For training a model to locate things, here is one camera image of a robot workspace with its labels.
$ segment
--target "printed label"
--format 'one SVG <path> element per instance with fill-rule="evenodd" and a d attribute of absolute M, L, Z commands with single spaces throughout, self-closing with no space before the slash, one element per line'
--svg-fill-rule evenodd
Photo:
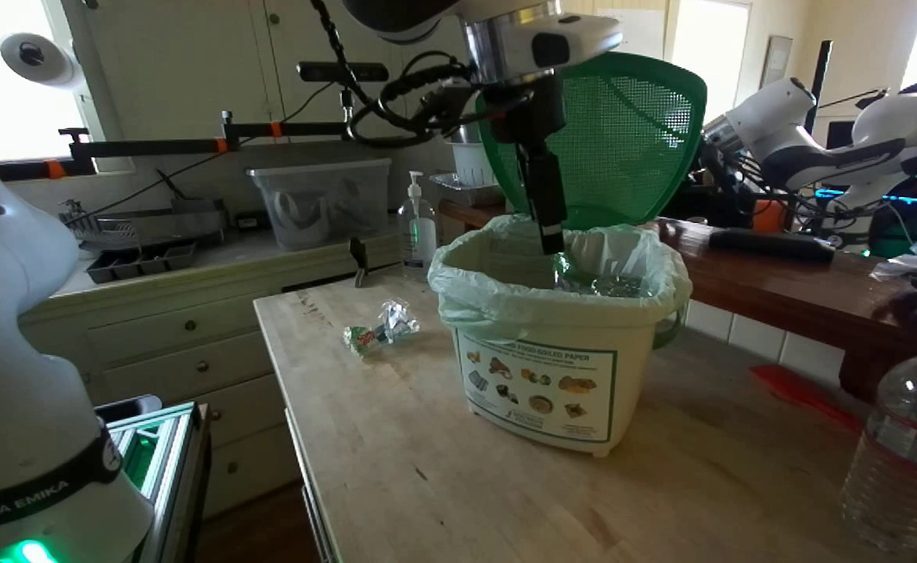
<path fill-rule="evenodd" d="M 465 400 L 523 432 L 604 444 L 615 428 L 618 350 L 487 345 L 459 333 Z"/>
<path fill-rule="evenodd" d="M 431 217 L 412 217 L 410 225 L 410 242 L 416 261 L 431 261 L 436 253 L 436 223 Z"/>

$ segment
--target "wooden cabinet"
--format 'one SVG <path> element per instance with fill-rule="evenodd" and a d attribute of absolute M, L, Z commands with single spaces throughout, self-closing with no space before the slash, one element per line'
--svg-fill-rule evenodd
<path fill-rule="evenodd" d="M 360 27 L 337 0 L 326 4 L 355 62 L 386 62 L 397 74 L 428 46 L 465 58 L 457 20 L 425 44 L 397 46 Z M 315 9 L 299 0 L 98 0 L 64 9 L 94 95 L 109 99 L 101 109 L 107 130 L 133 141 L 215 138 L 223 109 L 237 120 L 277 120 L 323 87 L 303 83 L 299 62 L 334 58 Z M 337 120 L 337 89 L 320 93 L 299 118 Z"/>
<path fill-rule="evenodd" d="M 48 300 L 21 318 L 45 352 L 73 359 L 94 403 L 156 394 L 214 413 L 208 515 L 299 478 L 281 394 L 249 300 L 355 269 L 349 242 L 188 269 Z"/>

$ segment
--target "plastic bottle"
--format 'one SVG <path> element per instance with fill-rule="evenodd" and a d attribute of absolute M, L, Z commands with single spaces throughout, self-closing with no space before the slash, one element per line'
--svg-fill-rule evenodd
<path fill-rule="evenodd" d="M 425 280 L 425 269 L 431 261 L 439 230 L 436 230 L 436 209 L 424 197 L 420 174 L 424 173 L 416 169 L 410 173 L 408 199 L 402 204 L 397 217 L 402 217 L 403 279 Z"/>
<path fill-rule="evenodd" d="M 885 373 L 841 486 L 845 523 L 874 548 L 917 557 L 917 356 Z"/>

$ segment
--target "kitchen counter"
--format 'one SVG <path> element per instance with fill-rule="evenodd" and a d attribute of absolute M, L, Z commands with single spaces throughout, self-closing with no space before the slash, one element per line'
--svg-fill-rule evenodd
<path fill-rule="evenodd" d="M 307 493 L 337 558 L 892 558 L 838 523 L 855 433 L 771 396 L 765 362 L 681 330 L 651 356 L 608 457 L 475 420 L 428 291 L 424 333 L 379 359 L 341 345 L 397 280 L 257 300 Z"/>

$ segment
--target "plastic container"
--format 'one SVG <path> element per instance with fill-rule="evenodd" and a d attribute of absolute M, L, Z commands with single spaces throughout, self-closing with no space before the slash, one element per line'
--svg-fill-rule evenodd
<path fill-rule="evenodd" d="M 420 185 L 424 173 L 410 173 L 408 197 L 397 205 L 397 227 L 402 227 L 402 269 L 408 279 L 425 280 L 436 242 L 439 242 L 439 225 L 436 209 L 424 197 Z"/>
<path fill-rule="evenodd" d="M 281 250 L 307 250 L 365 237 L 389 225 L 391 160 L 249 169 L 271 237 Z"/>
<path fill-rule="evenodd" d="M 663 58 L 604 54 L 561 71 L 561 99 L 568 120 L 549 146 L 561 161 L 564 225 L 653 217 L 697 155 L 706 83 Z M 509 209 L 530 213 L 518 149 L 492 129 L 481 129 L 481 141 Z"/>
<path fill-rule="evenodd" d="M 845 523 L 874 548 L 917 557 L 917 356 L 875 386 L 841 486 Z"/>
<path fill-rule="evenodd" d="M 585 248 L 611 250 L 590 253 L 595 261 L 622 259 L 635 294 L 554 287 L 554 255 L 523 215 L 442 248 L 428 283 L 474 413 L 552 446 L 608 457 L 635 413 L 651 350 L 679 323 L 688 274 L 653 227 L 611 227 Z"/>

